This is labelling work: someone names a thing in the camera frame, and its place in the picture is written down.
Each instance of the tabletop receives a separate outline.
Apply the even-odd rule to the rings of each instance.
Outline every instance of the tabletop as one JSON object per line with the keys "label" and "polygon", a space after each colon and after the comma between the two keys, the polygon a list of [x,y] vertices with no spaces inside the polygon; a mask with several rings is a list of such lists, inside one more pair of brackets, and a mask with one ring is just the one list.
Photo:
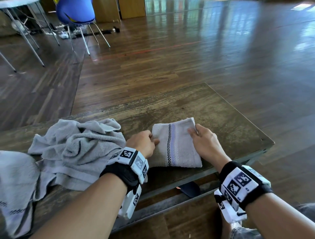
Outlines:
{"label": "tabletop", "polygon": [[39,0],[0,0],[0,9],[15,8],[38,2]]}
{"label": "tabletop", "polygon": [[[251,155],[266,151],[274,144],[273,140],[206,83],[126,104],[71,115],[64,119],[86,122],[114,118],[121,125],[121,131],[128,139],[142,130],[151,130],[155,123],[171,123],[188,117],[194,117],[196,123],[216,133],[223,149],[233,160],[250,159]],[[0,150],[27,152],[35,133],[44,135],[57,121],[58,119],[2,132]],[[148,171],[148,183],[143,184],[140,199],[167,191],[211,172],[214,172],[213,166],[204,160],[201,168],[151,168]],[[36,231],[79,193],[61,186],[52,187],[49,194],[36,204],[32,231]],[[3,218],[0,218],[0,230],[4,230]]]}

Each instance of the purple stripe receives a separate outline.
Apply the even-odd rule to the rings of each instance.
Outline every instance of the purple stripe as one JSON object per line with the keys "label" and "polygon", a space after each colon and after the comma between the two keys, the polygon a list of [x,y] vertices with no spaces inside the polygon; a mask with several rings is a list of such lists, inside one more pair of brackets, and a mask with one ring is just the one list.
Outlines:
{"label": "purple stripe", "polygon": [[171,144],[170,144],[170,150],[171,150],[171,160],[172,160],[172,166],[175,165],[175,154],[174,154],[174,143],[175,143],[175,125],[172,124],[171,126]]}

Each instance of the chair leg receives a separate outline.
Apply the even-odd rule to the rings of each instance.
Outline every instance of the chair leg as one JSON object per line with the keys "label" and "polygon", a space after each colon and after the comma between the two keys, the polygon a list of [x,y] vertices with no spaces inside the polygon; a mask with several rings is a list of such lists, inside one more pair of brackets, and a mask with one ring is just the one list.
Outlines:
{"label": "chair leg", "polygon": [[86,51],[88,52],[89,55],[91,55],[90,52],[89,52],[89,49],[88,49],[88,45],[85,42],[84,35],[83,35],[83,32],[82,32],[82,28],[81,27],[79,27],[79,28],[80,28],[80,32],[81,32],[81,35],[82,35],[82,39],[84,41],[84,45],[85,45]]}
{"label": "chair leg", "polygon": [[105,39],[105,41],[106,41],[108,47],[111,47],[111,46],[109,45],[108,41],[106,40],[106,38],[104,37],[102,31],[101,31],[101,30],[98,28],[98,26],[96,25],[96,23],[95,23],[95,22],[93,22],[93,23],[94,23],[94,25],[97,27],[97,29],[100,31],[100,33],[101,33],[101,35],[103,36],[103,38]]}
{"label": "chair leg", "polygon": [[[12,21],[14,21],[14,18],[12,16],[12,14],[10,13],[9,9],[6,9],[7,14],[9,15],[9,17],[11,18]],[[27,44],[30,46],[30,48],[32,49],[33,53],[35,54],[35,56],[37,57],[37,59],[39,60],[39,62],[42,64],[43,67],[45,67],[44,63],[42,62],[42,60],[40,59],[40,57],[37,55],[36,51],[34,50],[32,44],[30,43],[30,41],[27,39],[27,37],[25,36],[23,31],[20,31],[22,37],[24,38],[24,40],[27,42]]]}
{"label": "chair leg", "polygon": [[59,44],[59,42],[58,42],[58,39],[57,39],[56,35],[55,35],[54,32],[53,32],[53,29],[51,29],[51,27],[50,27],[50,25],[49,25],[49,23],[48,23],[48,21],[47,21],[45,15],[44,15],[44,14],[42,13],[42,11],[40,10],[40,8],[39,8],[39,6],[38,6],[38,2],[35,3],[35,4],[36,4],[38,10],[40,11],[40,13],[42,14],[42,17],[45,19],[45,22],[46,22],[46,24],[48,25],[48,27],[49,27],[49,29],[50,29],[52,35],[53,35],[54,38],[56,39],[56,42],[58,43],[58,46],[60,46],[60,44]]}
{"label": "chair leg", "polygon": [[4,55],[2,55],[1,52],[0,52],[0,56],[2,56],[2,58],[4,59],[4,61],[5,61],[6,63],[8,63],[9,66],[11,66],[11,68],[14,70],[14,72],[16,72],[15,68],[14,68],[14,67],[10,64],[10,62],[4,57]]}
{"label": "chair leg", "polygon": [[[14,11],[14,9],[13,9],[13,14],[14,14],[15,17],[18,19],[18,21],[22,24],[22,26],[24,27],[25,31],[28,32],[27,29],[26,29],[26,27],[25,27],[25,25],[24,25],[23,22],[20,20],[20,18],[18,17],[18,15],[17,15],[16,12]],[[35,43],[35,45],[37,46],[37,48],[39,49],[38,44],[36,43],[36,41],[34,40],[34,38],[31,36],[31,34],[28,34],[28,35],[29,35],[30,38],[33,40],[33,42]]]}
{"label": "chair leg", "polygon": [[96,36],[95,36],[95,34],[94,34],[94,32],[93,32],[93,30],[92,30],[92,28],[91,28],[90,24],[88,24],[88,26],[89,26],[89,28],[90,28],[91,32],[93,33],[93,36],[94,36],[94,38],[95,38],[95,40],[96,40],[97,44],[99,45],[98,40],[96,39]]}
{"label": "chair leg", "polygon": [[72,42],[72,37],[71,37],[71,31],[70,31],[70,27],[69,25],[67,25],[68,27],[68,34],[69,34],[69,37],[70,37],[70,41],[71,41],[71,46],[72,46],[72,50],[74,51],[74,48],[73,48],[73,42]]}

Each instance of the person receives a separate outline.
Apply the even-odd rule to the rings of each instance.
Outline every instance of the person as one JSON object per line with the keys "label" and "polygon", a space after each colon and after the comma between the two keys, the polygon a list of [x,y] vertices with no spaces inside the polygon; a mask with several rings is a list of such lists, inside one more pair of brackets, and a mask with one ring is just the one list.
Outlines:
{"label": "person", "polygon": [[[196,151],[220,173],[231,159],[214,133],[199,124],[196,124],[196,129],[197,131],[188,129]],[[143,131],[127,140],[126,146],[149,158],[158,143],[158,139],[152,139],[150,131]],[[106,173],[44,224],[31,239],[108,238],[126,193],[127,186],[122,180],[114,174]],[[243,228],[239,223],[228,224],[222,218],[221,238],[314,239],[314,204],[301,205],[298,210],[274,193],[263,194],[245,208],[258,230]]]}

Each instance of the wrist-mounted device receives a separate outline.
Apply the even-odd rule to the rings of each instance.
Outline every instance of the wrist-mounted device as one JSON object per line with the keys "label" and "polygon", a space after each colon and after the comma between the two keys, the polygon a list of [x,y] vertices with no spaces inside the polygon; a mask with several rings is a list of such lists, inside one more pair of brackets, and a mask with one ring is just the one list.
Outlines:
{"label": "wrist-mounted device", "polygon": [[215,200],[229,223],[246,219],[246,206],[261,195],[272,193],[271,183],[267,179],[251,167],[234,161],[223,167],[219,180]]}
{"label": "wrist-mounted device", "polygon": [[148,160],[141,152],[129,147],[124,147],[106,163],[100,177],[105,173],[113,173],[127,186],[127,194],[118,212],[118,217],[131,218],[141,194],[140,184],[143,184],[148,169]]}

